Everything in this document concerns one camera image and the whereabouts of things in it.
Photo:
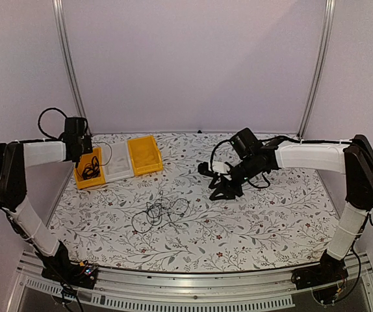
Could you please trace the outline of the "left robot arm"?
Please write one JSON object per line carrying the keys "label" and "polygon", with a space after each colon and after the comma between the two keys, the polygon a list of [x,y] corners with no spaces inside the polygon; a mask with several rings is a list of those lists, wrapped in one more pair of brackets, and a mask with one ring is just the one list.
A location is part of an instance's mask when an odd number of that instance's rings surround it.
{"label": "left robot arm", "polygon": [[67,117],[58,138],[0,142],[0,210],[42,257],[53,259],[49,269],[61,282],[71,281],[75,277],[75,268],[64,258],[57,257],[61,242],[47,229],[32,206],[28,196],[27,170],[51,163],[78,165],[81,157],[93,150],[87,131],[86,118]]}

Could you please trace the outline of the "back aluminium floor rail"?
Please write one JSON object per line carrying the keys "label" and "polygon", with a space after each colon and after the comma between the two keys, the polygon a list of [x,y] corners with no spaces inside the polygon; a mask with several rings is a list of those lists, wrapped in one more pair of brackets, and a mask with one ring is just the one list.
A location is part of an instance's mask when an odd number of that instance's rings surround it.
{"label": "back aluminium floor rail", "polygon": [[[92,135],[123,135],[123,134],[163,134],[163,133],[177,133],[177,134],[235,134],[239,132],[239,130],[235,131],[205,131],[205,130],[195,130],[195,131],[187,131],[187,130],[169,130],[169,131],[114,131],[114,132],[92,132]],[[252,132],[256,136],[269,136],[269,135],[286,135],[291,137],[298,137],[298,133],[264,133],[264,132],[257,132],[252,130]]]}

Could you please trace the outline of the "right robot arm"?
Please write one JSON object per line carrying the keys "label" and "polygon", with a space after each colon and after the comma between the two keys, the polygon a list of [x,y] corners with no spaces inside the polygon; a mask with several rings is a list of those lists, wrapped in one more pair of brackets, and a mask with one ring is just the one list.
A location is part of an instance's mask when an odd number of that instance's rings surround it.
{"label": "right robot arm", "polygon": [[319,283],[329,283],[339,274],[342,261],[373,210],[373,149],[364,135],[349,140],[296,140],[275,136],[259,140],[245,128],[226,141],[237,153],[240,162],[233,166],[209,162],[198,166],[198,172],[212,181],[210,199],[233,200],[243,195],[242,186],[257,175],[273,170],[304,168],[337,172],[345,176],[346,204],[335,234],[324,252],[322,264],[315,269]]}

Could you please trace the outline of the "left yellow plastic bin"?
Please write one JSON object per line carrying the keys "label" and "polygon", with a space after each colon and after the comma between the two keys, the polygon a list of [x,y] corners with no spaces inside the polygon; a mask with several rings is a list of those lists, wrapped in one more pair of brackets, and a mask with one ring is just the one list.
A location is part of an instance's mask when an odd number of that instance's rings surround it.
{"label": "left yellow plastic bin", "polygon": [[100,147],[93,149],[91,154],[81,157],[73,173],[79,190],[104,185],[105,174],[103,171],[103,154]]}

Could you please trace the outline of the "floral table cloth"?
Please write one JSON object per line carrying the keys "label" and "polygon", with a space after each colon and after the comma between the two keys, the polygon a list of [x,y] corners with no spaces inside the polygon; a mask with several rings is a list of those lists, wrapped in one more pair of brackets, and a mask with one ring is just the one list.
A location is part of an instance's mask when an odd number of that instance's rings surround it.
{"label": "floral table cloth", "polygon": [[75,260],[170,272],[227,272],[317,261],[338,216],[314,170],[257,177],[233,201],[211,201],[198,164],[238,162],[223,134],[155,135],[161,172],[79,190],[70,181],[49,223]]}

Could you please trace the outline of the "white translucent plastic bin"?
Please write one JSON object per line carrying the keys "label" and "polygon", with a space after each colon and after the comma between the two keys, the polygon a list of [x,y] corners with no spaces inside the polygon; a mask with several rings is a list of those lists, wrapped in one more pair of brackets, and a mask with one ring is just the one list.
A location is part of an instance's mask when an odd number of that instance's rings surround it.
{"label": "white translucent plastic bin", "polygon": [[101,152],[101,164],[106,183],[112,183],[134,176],[126,141],[113,144],[105,143],[101,147]]}

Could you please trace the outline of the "right aluminium corner post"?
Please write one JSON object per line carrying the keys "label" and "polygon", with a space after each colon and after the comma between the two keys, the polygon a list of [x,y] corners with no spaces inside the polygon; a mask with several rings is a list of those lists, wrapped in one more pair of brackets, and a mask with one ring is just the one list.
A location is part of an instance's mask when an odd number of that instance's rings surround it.
{"label": "right aluminium corner post", "polygon": [[332,27],[333,27],[333,17],[335,13],[335,0],[327,0],[325,2],[324,9],[324,19],[322,23],[322,30],[320,35],[320,43],[318,48],[318,53],[316,57],[316,63],[313,73],[313,78],[309,87],[309,92],[307,95],[307,101],[303,111],[302,120],[298,129],[298,137],[303,138],[306,134],[309,120],[313,113],[316,96],[320,86],[320,81],[322,78],[322,72],[326,63],[326,57],[329,47],[329,41],[331,38]]}

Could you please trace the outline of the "left aluminium corner post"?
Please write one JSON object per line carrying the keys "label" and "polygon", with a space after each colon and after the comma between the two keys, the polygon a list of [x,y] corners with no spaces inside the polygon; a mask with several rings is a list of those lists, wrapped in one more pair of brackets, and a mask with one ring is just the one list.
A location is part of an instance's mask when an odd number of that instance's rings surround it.
{"label": "left aluminium corner post", "polygon": [[52,0],[53,13],[55,17],[55,23],[57,27],[58,39],[60,44],[60,50],[62,52],[62,58],[64,61],[64,67],[68,78],[71,95],[75,105],[77,115],[79,117],[87,118],[86,111],[83,105],[83,99],[79,90],[79,84],[77,75],[75,72],[73,59],[70,49],[70,41],[68,38],[66,19],[64,13],[64,3],[61,0]]}

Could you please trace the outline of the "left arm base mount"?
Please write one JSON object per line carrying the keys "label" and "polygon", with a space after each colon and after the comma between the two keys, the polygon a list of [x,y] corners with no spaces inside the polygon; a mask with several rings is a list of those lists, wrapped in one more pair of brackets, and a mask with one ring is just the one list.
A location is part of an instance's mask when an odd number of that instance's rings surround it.
{"label": "left arm base mount", "polygon": [[42,261],[44,268],[42,277],[63,283],[67,286],[93,289],[98,275],[98,266],[89,263],[87,260],[80,263],[71,261],[68,249],[62,242],[59,242],[58,250],[53,256],[45,256],[40,251],[35,254]]}

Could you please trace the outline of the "right yellow plastic bin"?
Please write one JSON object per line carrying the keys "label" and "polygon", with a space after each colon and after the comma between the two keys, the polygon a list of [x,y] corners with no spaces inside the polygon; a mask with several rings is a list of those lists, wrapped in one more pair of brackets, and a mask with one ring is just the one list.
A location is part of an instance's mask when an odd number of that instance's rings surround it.
{"label": "right yellow plastic bin", "polygon": [[161,152],[154,136],[143,136],[127,141],[135,176],[163,170]]}

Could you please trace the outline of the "aluminium corner post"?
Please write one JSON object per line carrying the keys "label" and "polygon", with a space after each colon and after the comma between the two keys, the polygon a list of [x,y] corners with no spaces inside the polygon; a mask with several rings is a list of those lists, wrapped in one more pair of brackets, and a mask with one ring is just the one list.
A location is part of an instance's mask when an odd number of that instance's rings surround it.
{"label": "aluminium corner post", "polygon": [[73,59],[70,49],[70,41],[68,38],[66,19],[64,13],[64,3],[61,0],[52,0],[53,13],[55,17],[55,23],[57,27],[58,39],[60,44],[60,50],[62,52],[62,58],[64,61],[64,67],[68,78],[71,95],[75,105],[77,115],[79,117],[87,118],[86,111],[83,105],[83,99],[79,90],[79,84],[77,75],[75,72]]}
{"label": "aluminium corner post", "polygon": [[313,113],[316,96],[320,86],[320,81],[322,78],[322,72],[326,63],[326,57],[329,47],[329,41],[331,38],[332,27],[333,27],[333,17],[335,13],[335,0],[327,0],[325,2],[324,9],[324,19],[322,23],[322,30],[320,35],[320,43],[318,48],[318,53],[316,57],[316,63],[313,73],[313,78],[309,87],[309,92],[307,95],[307,101],[303,111],[302,120],[298,129],[298,137],[303,138],[306,134],[309,120]]}

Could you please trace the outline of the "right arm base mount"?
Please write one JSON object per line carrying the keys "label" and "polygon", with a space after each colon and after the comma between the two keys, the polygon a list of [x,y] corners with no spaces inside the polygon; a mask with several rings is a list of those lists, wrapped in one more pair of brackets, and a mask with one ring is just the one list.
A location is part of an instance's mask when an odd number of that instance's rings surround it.
{"label": "right arm base mount", "polygon": [[298,290],[320,287],[313,298],[322,305],[334,304],[347,284],[348,271],[344,260],[336,260],[325,251],[317,265],[292,271],[291,282]]}

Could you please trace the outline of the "aluminium front rail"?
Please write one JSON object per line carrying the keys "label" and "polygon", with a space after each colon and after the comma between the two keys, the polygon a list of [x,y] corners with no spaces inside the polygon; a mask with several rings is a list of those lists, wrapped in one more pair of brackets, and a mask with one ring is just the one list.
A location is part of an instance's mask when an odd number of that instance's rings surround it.
{"label": "aluminium front rail", "polygon": [[24,252],[9,311],[373,311],[373,269],[365,253],[349,255],[348,277],[302,289],[295,268],[176,274],[101,267],[93,289],[64,294]]}

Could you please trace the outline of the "yellow plastic bin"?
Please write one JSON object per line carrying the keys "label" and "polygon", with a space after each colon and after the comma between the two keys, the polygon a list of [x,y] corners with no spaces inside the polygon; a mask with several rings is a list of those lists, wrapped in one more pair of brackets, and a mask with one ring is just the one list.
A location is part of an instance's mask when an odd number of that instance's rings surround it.
{"label": "yellow plastic bin", "polygon": [[81,157],[73,173],[79,190],[104,185],[105,174],[103,171],[103,154],[100,147],[93,149],[91,154]]}
{"label": "yellow plastic bin", "polygon": [[127,141],[135,176],[163,170],[161,152],[154,136],[143,136]]}

